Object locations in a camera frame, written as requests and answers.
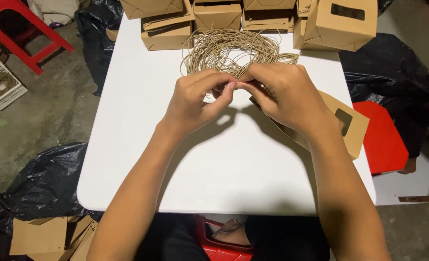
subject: concrete floor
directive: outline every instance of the concrete floor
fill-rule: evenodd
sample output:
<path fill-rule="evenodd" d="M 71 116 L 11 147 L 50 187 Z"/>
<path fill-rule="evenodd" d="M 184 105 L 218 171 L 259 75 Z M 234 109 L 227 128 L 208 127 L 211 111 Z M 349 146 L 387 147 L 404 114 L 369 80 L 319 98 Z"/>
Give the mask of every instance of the concrete floor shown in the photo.
<path fill-rule="evenodd" d="M 29 91 L 0 111 L 0 192 L 35 154 L 71 142 L 87 142 L 99 98 L 82 56 L 76 25 L 57 32 L 76 49 L 54 57 L 37 76 L 11 56 L 6 65 Z M 379 32 L 394 33 L 411 46 L 429 67 L 429 6 L 422 0 L 396 0 L 379 18 Z M 28 45 L 32 51 L 47 44 L 43 37 Z M 394 261 L 429 261 L 429 204 L 377 207 Z M 210 216 L 219 221 L 230 217 Z"/>

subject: white tabletop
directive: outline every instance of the white tabletop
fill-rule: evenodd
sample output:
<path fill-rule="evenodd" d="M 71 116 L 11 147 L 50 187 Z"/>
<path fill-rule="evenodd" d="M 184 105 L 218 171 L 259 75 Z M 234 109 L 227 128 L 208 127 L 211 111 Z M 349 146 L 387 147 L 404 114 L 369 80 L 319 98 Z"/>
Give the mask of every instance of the white tabletop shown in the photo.
<path fill-rule="evenodd" d="M 281 52 L 300 52 L 292 47 L 292 33 L 281 38 Z M 181 60 L 181 50 L 148 51 L 140 39 L 140 20 L 123 17 L 79 178 L 78 199 L 86 209 L 107 209 L 165 114 L 181 77 Z M 302 51 L 298 63 L 317 89 L 352 105 L 337 53 Z M 178 147 L 161 189 L 159 212 L 316 214 L 310 153 L 249 97 L 235 91 L 217 120 Z M 353 162 L 375 203 L 364 149 Z"/>

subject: white plastic basket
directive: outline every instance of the white plastic basket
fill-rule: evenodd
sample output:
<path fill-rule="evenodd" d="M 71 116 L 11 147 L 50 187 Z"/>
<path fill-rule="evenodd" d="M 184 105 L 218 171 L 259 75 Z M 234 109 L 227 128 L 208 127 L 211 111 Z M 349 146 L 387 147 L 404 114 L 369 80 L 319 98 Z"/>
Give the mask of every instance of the white plastic basket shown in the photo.
<path fill-rule="evenodd" d="M 9 73 L 13 79 L 16 81 L 15 87 L 11 88 L 8 92 L 5 92 L 0 97 L 0 110 L 3 110 L 9 104 L 14 102 L 16 99 L 20 98 L 21 95 L 26 93 L 28 90 L 21 84 L 21 82 L 0 62 L 0 72 Z"/>

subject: red plastic stool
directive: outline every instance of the red plastic stool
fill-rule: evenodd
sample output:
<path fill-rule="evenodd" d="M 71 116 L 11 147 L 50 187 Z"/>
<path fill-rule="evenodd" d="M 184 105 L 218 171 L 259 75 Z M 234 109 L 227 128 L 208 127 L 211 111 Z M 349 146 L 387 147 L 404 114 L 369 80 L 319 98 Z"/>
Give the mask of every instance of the red plastic stool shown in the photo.
<path fill-rule="evenodd" d="M 58 33 L 50 29 L 42 20 L 40 20 L 29 8 L 27 8 L 20 0 L 0 0 L 0 12 L 6 9 L 12 9 L 19 12 L 29 22 L 36 26 L 41 32 L 52 40 L 46 48 L 35 54 L 29 56 L 23 49 L 21 49 L 12 39 L 5 35 L 0 30 L 0 42 L 5 45 L 14 55 L 20 58 L 27 66 L 29 66 L 37 75 L 40 75 L 43 70 L 37 65 L 39 61 L 44 59 L 47 55 L 53 53 L 59 47 L 65 48 L 67 51 L 74 51 L 74 48 L 68 42 L 61 38 Z"/>
<path fill-rule="evenodd" d="M 206 237 L 206 224 L 221 228 L 223 224 L 195 215 L 196 236 L 211 261 L 250 261 L 253 248 L 219 243 Z"/>
<path fill-rule="evenodd" d="M 371 101 L 353 103 L 353 108 L 370 119 L 364 148 L 372 176 L 404 169 L 409 153 L 388 111 Z"/>

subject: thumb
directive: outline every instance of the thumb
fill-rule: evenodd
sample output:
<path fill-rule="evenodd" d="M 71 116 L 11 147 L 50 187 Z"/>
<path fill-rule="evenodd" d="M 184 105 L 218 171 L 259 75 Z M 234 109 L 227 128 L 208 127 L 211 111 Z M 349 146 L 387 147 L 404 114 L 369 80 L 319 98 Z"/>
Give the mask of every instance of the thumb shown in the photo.
<path fill-rule="evenodd" d="M 237 87 L 239 89 L 243 89 L 247 92 L 249 92 L 253 98 L 255 98 L 261 108 L 264 109 L 264 107 L 270 106 L 271 103 L 274 103 L 266 93 L 263 92 L 261 86 L 259 86 L 256 82 L 250 81 L 250 82 L 239 82 L 237 84 Z"/>
<path fill-rule="evenodd" d="M 209 106 L 206 108 L 206 111 L 209 115 L 218 115 L 222 109 L 228 107 L 229 104 L 231 104 L 234 96 L 235 85 L 235 82 L 228 83 L 224 87 L 221 95 L 212 104 L 209 104 Z"/>

